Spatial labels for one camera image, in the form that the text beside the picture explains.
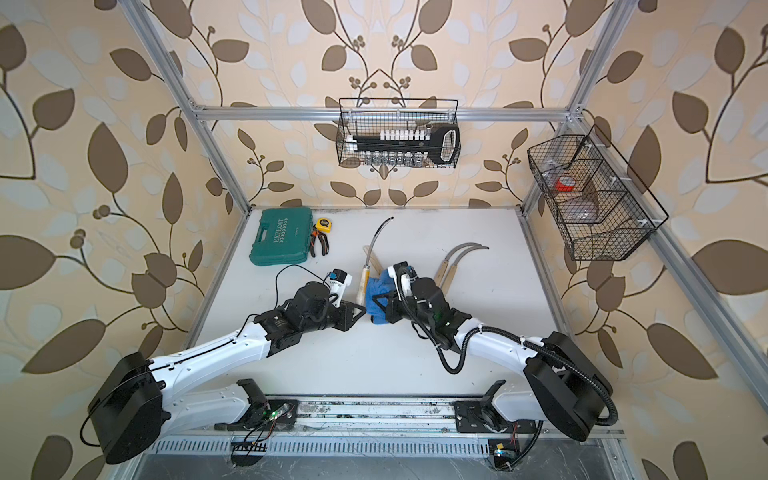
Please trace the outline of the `blue grey microfiber rag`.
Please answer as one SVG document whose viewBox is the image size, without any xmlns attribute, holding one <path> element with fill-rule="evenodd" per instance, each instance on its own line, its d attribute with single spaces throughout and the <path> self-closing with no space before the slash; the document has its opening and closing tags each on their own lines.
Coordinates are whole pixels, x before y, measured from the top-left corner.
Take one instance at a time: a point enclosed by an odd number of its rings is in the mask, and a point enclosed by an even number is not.
<svg viewBox="0 0 768 480">
<path fill-rule="evenodd" d="M 397 300 L 395 282 L 387 272 L 381 273 L 378 278 L 369 279 L 365 306 L 374 325 L 394 324 L 400 320 L 397 316 Z"/>
</svg>

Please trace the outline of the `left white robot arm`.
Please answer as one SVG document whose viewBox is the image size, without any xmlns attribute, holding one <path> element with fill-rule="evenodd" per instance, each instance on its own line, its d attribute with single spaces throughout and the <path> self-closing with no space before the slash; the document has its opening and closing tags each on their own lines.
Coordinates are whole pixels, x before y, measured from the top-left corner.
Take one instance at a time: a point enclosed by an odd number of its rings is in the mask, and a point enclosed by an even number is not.
<svg viewBox="0 0 768 480">
<path fill-rule="evenodd" d="M 227 335 L 170 355 L 123 357 L 87 407 L 105 463 L 126 462 L 161 437 L 189 429 L 271 428 L 288 409 L 271 406 L 254 380 L 208 391 L 201 385 L 295 346 L 306 333 L 349 330 L 366 309 L 343 300 L 344 291 L 336 280 L 312 281 Z"/>
</svg>

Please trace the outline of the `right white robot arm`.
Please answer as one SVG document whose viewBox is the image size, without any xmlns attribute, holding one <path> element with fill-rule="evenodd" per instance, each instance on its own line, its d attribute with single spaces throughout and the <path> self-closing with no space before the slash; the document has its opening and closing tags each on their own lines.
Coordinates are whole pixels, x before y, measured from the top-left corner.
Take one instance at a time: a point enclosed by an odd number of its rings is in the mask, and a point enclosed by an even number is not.
<svg viewBox="0 0 768 480">
<path fill-rule="evenodd" d="M 548 421 L 573 440 L 618 422 L 612 385 L 569 336 L 525 337 L 485 324 L 450 306 L 428 277 L 400 273 L 393 282 L 384 307 L 387 319 L 408 320 L 422 331 L 447 373 L 461 373 L 475 356 L 522 376 L 538 408 L 534 419 Z"/>
</svg>

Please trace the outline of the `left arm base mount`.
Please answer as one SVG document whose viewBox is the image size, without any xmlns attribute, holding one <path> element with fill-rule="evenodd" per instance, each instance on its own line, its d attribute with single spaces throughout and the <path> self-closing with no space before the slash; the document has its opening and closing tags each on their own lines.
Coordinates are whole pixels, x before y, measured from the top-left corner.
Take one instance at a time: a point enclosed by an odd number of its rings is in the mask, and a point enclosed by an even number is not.
<svg viewBox="0 0 768 480">
<path fill-rule="evenodd" d="M 290 430 L 300 404 L 298 399 L 268 397 L 253 379 L 239 379 L 220 388 L 216 397 L 228 408 L 225 419 L 214 424 L 220 431 L 265 431 L 272 426 Z"/>
</svg>

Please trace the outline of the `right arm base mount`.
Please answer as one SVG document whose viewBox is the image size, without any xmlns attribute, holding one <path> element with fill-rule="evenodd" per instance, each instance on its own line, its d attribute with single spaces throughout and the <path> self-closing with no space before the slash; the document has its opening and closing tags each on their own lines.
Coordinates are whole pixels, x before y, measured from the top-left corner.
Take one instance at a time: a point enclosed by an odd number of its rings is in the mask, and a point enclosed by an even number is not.
<svg viewBox="0 0 768 480">
<path fill-rule="evenodd" d="M 532 434 L 537 422 L 531 419 L 506 420 L 492 405 L 494 395 L 504 386 L 505 380 L 496 381 L 480 398 L 458 400 L 452 403 L 456 430 L 465 434 L 505 434 L 514 431 Z"/>
</svg>

